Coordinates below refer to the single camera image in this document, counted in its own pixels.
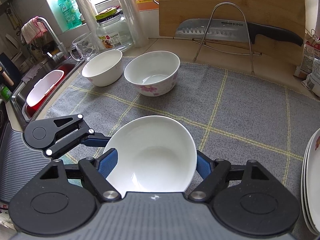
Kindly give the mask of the plain white bowl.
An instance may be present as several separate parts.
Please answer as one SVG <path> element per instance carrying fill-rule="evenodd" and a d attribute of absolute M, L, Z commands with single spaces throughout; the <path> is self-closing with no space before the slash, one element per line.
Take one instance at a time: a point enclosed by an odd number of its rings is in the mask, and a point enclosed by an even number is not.
<path fill-rule="evenodd" d="M 178 121 L 160 115 L 135 119 L 120 128 L 105 150 L 115 148 L 118 161 L 107 181 L 127 192 L 184 192 L 191 184 L 197 150 Z"/>

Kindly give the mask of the white bowl pink flowers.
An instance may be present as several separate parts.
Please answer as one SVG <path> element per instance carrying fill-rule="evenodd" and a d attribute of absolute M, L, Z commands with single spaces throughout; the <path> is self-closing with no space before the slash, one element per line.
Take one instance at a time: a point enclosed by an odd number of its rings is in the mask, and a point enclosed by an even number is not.
<path fill-rule="evenodd" d="M 170 51 L 151 51 L 133 59 L 124 77 L 140 94 L 161 96 L 175 87 L 180 64 L 180 58 Z"/>

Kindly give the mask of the white plate with fruit print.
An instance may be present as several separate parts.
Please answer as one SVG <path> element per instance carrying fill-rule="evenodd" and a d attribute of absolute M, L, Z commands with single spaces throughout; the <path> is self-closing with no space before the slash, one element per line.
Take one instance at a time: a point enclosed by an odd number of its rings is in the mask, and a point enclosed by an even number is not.
<path fill-rule="evenodd" d="M 311 224 L 319 232 L 319 129 L 310 142 L 306 161 L 306 202 Z"/>

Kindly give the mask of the grey checked dish mat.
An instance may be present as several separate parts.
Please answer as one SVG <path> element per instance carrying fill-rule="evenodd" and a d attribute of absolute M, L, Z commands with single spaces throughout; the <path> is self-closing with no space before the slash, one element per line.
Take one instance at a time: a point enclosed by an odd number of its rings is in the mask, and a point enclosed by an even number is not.
<path fill-rule="evenodd" d="M 146 115 L 182 123 L 208 157 L 233 164 L 255 159 L 296 197 L 305 148 L 319 129 L 319 101 L 285 86 L 213 66 L 181 64 L 167 94 L 139 94 L 123 77 L 95 87 L 78 74 L 45 113 L 82 114 L 96 131 L 113 135 Z"/>

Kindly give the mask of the white red basin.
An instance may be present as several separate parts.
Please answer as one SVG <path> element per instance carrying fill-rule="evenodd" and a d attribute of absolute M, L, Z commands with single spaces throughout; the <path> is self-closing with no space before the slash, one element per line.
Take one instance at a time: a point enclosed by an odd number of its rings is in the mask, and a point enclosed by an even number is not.
<path fill-rule="evenodd" d="M 48 96 L 65 79 L 74 67 L 74 63 L 64 63 L 57 69 L 46 74 L 43 78 L 37 81 L 35 85 L 32 85 L 31 91 L 26 97 L 26 102 L 22 110 L 26 122 L 31 120 Z"/>

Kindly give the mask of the chrome sink faucet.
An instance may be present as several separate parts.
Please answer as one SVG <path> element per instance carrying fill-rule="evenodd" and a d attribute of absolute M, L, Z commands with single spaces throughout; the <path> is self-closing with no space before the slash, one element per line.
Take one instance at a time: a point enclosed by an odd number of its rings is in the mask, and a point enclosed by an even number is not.
<path fill-rule="evenodd" d="M 59 52 L 56 54 L 51 54 L 47 49 L 43 50 L 42 53 L 44 56 L 47 56 L 48 59 L 53 60 L 55 64 L 60 64 L 62 61 L 67 60 L 70 57 L 70 53 L 68 52 L 65 45 L 59 40 L 56 33 L 54 33 L 53 29 L 51 28 L 50 24 L 47 22 L 45 18 L 38 17 L 37 23 L 42 23 L 47 30 L 47 32 L 52 37 L 53 41 L 55 42 L 56 47 L 58 48 Z"/>

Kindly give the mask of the clear glass mug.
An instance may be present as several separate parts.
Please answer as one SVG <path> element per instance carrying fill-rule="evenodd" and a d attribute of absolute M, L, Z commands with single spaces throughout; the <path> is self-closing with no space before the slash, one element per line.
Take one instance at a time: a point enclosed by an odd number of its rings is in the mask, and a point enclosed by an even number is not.
<path fill-rule="evenodd" d="M 77 37 L 70 49 L 71 57 L 76 61 L 90 61 L 99 54 L 99 48 L 92 33 Z"/>

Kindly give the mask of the clear glass jar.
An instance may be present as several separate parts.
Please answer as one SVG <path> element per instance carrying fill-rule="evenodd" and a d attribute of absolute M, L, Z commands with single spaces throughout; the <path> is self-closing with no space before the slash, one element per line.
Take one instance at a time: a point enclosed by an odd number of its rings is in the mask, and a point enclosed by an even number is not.
<path fill-rule="evenodd" d="M 122 10 L 110 7 L 97 14 L 95 19 L 98 24 L 96 34 L 105 49 L 125 51 L 133 45 L 133 39 Z"/>

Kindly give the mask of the plastic wrap roll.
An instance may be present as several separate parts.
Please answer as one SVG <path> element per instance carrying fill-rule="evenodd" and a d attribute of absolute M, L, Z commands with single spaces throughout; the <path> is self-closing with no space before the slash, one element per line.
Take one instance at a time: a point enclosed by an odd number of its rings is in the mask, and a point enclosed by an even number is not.
<path fill-rule="evenodd" d="M 135 47 L 141 48 L 148 44 L 148 36 L 143 29 L 142 18 L 136 0 L 119 0 Z"/>

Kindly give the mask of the pink white cloth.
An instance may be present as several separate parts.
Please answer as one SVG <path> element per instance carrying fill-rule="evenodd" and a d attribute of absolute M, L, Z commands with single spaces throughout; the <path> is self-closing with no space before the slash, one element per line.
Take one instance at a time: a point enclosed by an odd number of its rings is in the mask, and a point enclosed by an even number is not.
<path fill-rule="evenodd" d="M 27 44 L 33 41 L 36 38 L 42 37 L 47 29 L 45 28 L 42 22 L 38 21 L 39 17 L 36 16 L 30 19 L 23 27 L 22 27 L 22 35 Z"/>

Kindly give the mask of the green dish soap bottle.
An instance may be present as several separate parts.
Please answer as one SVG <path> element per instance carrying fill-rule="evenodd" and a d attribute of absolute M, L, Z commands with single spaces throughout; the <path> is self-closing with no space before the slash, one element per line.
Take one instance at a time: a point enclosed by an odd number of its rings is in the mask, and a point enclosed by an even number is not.
<path fill-rule="evenodd" d="M 58 0 L 58 5 L 67 23 L 68 29 L 82 25 L 81 16 L 76 0 Z"/>

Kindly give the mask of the white blue paper bag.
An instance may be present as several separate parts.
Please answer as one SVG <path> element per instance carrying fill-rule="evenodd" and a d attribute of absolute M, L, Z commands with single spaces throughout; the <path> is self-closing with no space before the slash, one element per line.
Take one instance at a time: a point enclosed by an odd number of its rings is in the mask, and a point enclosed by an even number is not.
<path fill-rule="evenodd" d="M 306 79 L 302 81 L 302 85 L 320 97 L 320 60 L 313 59 L 312 72 L 307 75 Z"/>

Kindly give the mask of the red white paper bag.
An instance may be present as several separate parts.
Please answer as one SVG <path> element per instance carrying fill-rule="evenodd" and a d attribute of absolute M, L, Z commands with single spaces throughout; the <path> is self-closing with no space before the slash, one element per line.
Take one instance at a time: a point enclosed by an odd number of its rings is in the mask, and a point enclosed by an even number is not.
<path fill-rule="evenodd" d="M 316 33 L 306 33 L 302 62 L 296 67 L 293 75 L 301 79 L 306 78 L 312 72 L 314 58 L 319 59 L 319 37 Z"/>

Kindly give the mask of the bamboo cutting board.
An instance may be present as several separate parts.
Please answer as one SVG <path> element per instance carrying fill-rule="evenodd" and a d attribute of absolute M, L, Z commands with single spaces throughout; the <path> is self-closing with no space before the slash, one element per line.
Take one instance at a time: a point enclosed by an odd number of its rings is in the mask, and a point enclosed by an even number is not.
<path fill-rule="evenodd" d="M 159 34 L 175 35 L 189 18 L 247 20 L 305 36 L 305 0 L 159 0 Z"/>

